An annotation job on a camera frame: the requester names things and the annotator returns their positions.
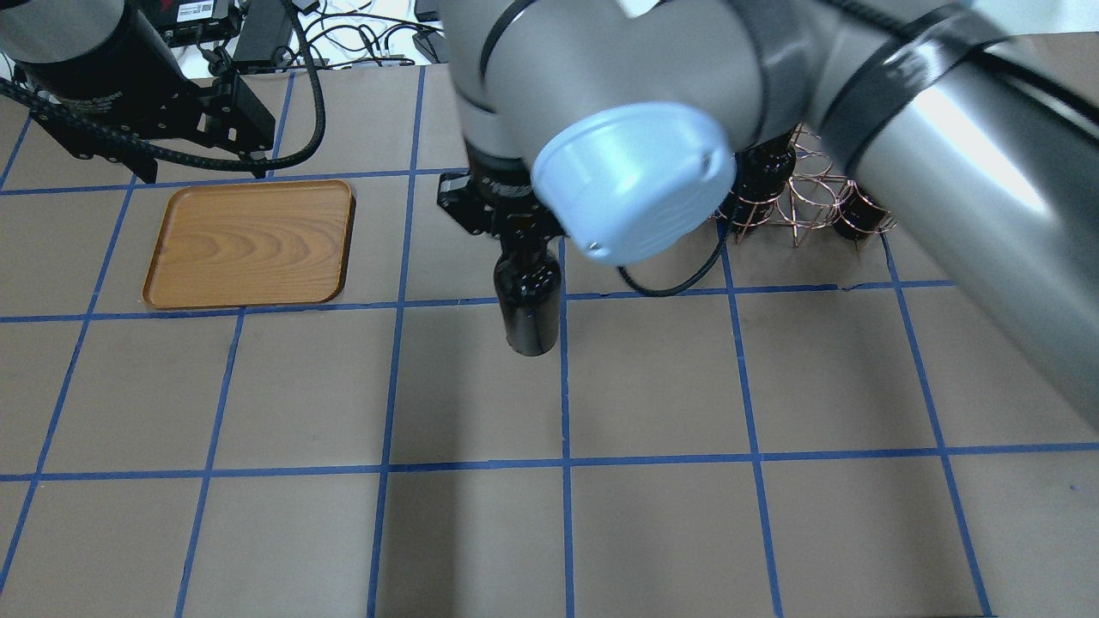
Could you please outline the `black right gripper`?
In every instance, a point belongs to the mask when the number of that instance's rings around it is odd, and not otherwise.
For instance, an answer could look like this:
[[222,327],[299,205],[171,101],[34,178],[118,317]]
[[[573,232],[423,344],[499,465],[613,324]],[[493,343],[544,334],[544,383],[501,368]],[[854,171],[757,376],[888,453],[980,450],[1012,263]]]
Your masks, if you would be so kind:
[[493,236],[502,245],[535,245],[567,235],[539,199],[524,161],[482,151],[466,155],[466,172],[440,174],[436,202],[467,233]]

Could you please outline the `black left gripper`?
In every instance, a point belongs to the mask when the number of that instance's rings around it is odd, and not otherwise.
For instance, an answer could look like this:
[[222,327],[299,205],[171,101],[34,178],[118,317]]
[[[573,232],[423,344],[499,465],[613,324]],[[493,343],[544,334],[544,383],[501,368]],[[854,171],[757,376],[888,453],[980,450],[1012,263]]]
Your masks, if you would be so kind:
[[[75,117],[134,140],[180,137],[258,163],[275,137],[275,118],[238,74],[190,81],[149,25],[27,25],[25,74]],[[118,151],[115,161],[157,183],[153,155]]]

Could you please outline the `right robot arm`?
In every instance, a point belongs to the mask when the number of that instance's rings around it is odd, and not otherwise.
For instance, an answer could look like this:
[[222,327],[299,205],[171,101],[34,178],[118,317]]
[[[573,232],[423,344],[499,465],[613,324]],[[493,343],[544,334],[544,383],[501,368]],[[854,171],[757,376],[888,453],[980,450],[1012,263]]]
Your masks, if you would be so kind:
[[443,1],[471,163],[590,260],[670,247],[800,123],[1096,424],[1096,103],[973,1]]

